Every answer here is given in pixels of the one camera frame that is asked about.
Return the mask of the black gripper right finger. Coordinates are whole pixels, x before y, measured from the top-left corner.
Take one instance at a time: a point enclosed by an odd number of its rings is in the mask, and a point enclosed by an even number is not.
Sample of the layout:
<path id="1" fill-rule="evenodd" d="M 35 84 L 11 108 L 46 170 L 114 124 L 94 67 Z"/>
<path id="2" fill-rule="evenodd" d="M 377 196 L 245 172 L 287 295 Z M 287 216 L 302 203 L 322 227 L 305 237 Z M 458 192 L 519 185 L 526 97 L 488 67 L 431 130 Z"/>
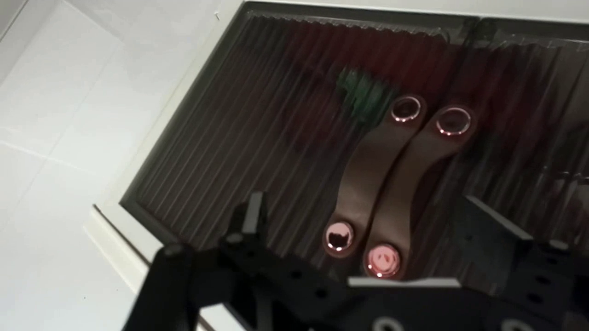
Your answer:
<path id="1" fill-rule="evenodd" d="M 477 264 L 508 264 L 521 240 L 532 235 L 484 200 L 464 194 L 451 215 L 453 238 Z"/>

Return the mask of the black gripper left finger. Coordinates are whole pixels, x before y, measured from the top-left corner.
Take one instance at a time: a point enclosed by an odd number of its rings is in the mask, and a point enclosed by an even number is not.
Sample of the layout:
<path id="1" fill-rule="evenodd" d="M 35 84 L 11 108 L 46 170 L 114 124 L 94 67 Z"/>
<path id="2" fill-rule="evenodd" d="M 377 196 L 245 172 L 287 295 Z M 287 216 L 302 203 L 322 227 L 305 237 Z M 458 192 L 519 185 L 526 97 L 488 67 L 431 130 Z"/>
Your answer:
<path id="1" fill-rule="evenodd" d="M 265 235 L 265 220 L 265 192 L 254 191 L 234 209 L 224 240 L 239 244 L 247 237 L 261 238 Z"/>

